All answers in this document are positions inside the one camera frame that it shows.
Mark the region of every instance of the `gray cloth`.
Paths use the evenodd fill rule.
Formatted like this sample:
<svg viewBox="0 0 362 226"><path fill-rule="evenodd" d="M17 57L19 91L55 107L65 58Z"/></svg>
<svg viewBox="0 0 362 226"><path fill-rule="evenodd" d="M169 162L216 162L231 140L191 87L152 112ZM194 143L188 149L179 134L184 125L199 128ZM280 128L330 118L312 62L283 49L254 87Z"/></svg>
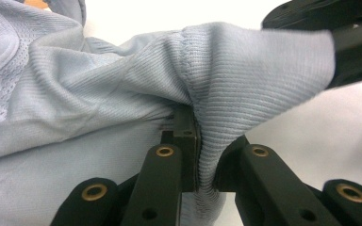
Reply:
<svg viewBox="0 0 362 226"><path fill-rule="evenodd" d="M0 0L1 21L0 82L16 79L2 95L0 225L47 225L80 182L137 173L179 104L193 106L203 139L201 187L183 195L181 222L210 225L222 209L211 181L224 148L319 93L335 67L328 32L215 23L116 47L9 0ZM32 38L22 42L19 30ZM19 53L24 61L13 61Z"/></svg>

